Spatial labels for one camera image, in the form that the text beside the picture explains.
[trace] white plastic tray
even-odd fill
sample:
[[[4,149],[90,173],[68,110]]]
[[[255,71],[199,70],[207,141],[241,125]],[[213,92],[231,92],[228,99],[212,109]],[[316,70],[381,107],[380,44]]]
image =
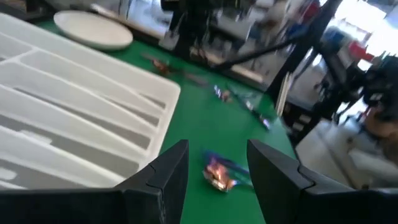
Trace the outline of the white plastic tray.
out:
[[[0,189],[115,186],[157,157],[179,94],[0,14]]]

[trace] workbench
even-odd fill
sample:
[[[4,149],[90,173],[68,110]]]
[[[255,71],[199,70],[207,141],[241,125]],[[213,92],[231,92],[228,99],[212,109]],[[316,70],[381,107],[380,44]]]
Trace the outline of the workbench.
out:
[[[36,25],[60,34],[52,21]],[[229,83],[241,91],[255,92],[261,98],[257,99],[261,111],[276,117],[273,104],[266,95],[142,42],[134,41],[127,49],[105,53],[155,73],[151,61],[141,57],[142,53],[149,54],[167,60],[175,67],[204,77],[222,88]],[[202,150],[215,151],[247,167],[247,140],[258,139],[295,158],[294,150],[281,122],[276,118],[272,122],[272,129],[267,131],[236,100],[232,103],[223,103],[211,91],[184,80],[182,76],[174,75],[170,79],[180,85],[181,94],[162,151],[181,139],[188,139],[190,145],[188,187],[181,223],[265,223],[256,194],[252,189],[235,187],[226,194],[214,189],[203,178],[202,170],[205,165]]]

